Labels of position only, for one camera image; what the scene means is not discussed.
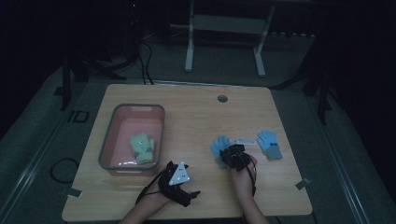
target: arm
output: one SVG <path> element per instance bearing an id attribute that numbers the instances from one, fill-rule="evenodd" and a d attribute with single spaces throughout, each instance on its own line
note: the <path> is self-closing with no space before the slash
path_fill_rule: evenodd
<path id="1" fill-rule="evenodd" d="M 254 164 L 257 163 L 257 160 L 254 157 L 251 157 L 251 159 L 252 162 L 248 165 L 248 168 L 251 173 L 253 173 Z M 254 201 L 252 195 L 253 186 L 248 171 L 243 169 L 240 172 L 237 172 L 235 169 L 232 169 L 231 177 L 236 197 L 242 206 L 247 222 L 249 224 L 269 224 L 259 206 L 256 204 L 256 201 Z"/>
<path id="2" fill-rule="evenodd" d="M 160 190 L 158 181 L 148 189 L 148 195 L 144 196 L 122 219 L 120 224 L 140 224 L 143 223 L 147 218 L 154 215 L 161 208 L 163 208 L 171 200 L 166 198 L 160 192 L 150 194 L 151 192 L 157 192 Z"/>

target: white triangular marker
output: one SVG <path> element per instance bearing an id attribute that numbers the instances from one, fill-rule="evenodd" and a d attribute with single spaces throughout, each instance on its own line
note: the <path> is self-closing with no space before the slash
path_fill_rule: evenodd
<path id="1" fill-rule="evenodd" d="M 181 162 L 177 169 L 175 170 L 174 175 L 172 176 L 171 180 L 169 181 L 169 185 L 173 186 L 176 184 L 185 183 L 190 180 L 189 175 L 187 174 L 186 167 L 184 166 L 184 161 Z"/>

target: floor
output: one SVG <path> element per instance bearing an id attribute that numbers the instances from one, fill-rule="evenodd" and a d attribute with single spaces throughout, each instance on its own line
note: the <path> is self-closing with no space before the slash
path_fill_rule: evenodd
<path id="1" fill-rule="evenodd" d="M 268 36 L 262 53 L 267 76 L 258 77 L 251 43 L 230 45 L 220 40 L 209 45 L 208 34 L 199 35 L 192 71 L 184 72 L 185 34 L 177 30 L 166 43 L 155 34 L 144 38 L 149 47 L 142 46 L 141 55 L 147 62 L 151 52 L 148 71 L 154 84 L 273 86 L 295 75 L 313 41 L 313 37 Z M 140 63 L 116 72 L 127 79 L 117 81 L 91 70 L 87 83 L 73 80 L 72 102 L 65 111 L 60 110 L 62 98 L 53 95 L 62 85 L 62 69 L 49 76 L 1 140 L 1 223 L 64 223 L 62 191 L 71 187 L 77 171 L 74 161 L 82 156 L 106 86 L 143 84 Z M 312 181 L 306 189 L 314 213 L 269 217 L 271 223 L 396 223 L 395 204 L 347 114 L 329 97 L 332 110 L 326 112 L 327 125 L 322 125 L 316 115 L 318 95 L 305 96 L 305 82 L 272 94 L 302 177 Z M 73 111 L 88 112 L 87 122 L 73 122 Z M 240 223 L 240 219 L 148 223 Z"/>

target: blue glove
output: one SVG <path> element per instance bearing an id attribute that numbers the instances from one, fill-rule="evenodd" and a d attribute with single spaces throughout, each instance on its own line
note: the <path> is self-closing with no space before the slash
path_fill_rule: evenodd
<path id="1" fill-rule="evenodd" d="M 210 146 L 212 149 L 213 155 L 215 156 L 216 161 L 219 164 L 219 168 L 226 168 L 227 165 L 222 161 L 220 157 L 220 152 L 230 146 L 230 138 L 225 135 L 221 135 L 219 138 L 213 140 L 213 145 Z"/>
<path id="2" fill-rule="evenodd" d="M 282 153 L 276 141 L 276 134 L 268 131 L 261 131 L 257 134 L 259 137 L 256 141 L 259 143 L 262 151 L 267 156 L 268 160 L 282 159 Z"/>

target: table top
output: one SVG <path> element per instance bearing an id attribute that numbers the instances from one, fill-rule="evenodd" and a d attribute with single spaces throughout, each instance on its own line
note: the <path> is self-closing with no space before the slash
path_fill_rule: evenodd
<path id="1" fill-rule="evenodd" d="M 219 95 L 228 98 L 218 101 Z M 134 206 L 140 191 L 153 176 L 114 176 L 98 163 L 114 108 L 119 104 L 158 104 L 165 109 L 163 153 L 166 163 L 184 161 L 191 180 L 187 192 L 201 194 L 184 208 L 169 203 L 150 219 L 241 217 L 228 169 L 216 164 L 210 145 L 225 134 L 232 139 L 255 140 L 257 133 L 276 133 L 283 159 L 268 161 L 259 145 L 246 146 L 258 160 L 255 199 L 266 216 L 308 215 L 311 202 L 302 180 L 271 92 L 257 87 L 122 85 L 108 86 L 63 211 L 66 221 L 120 220 Z"/>

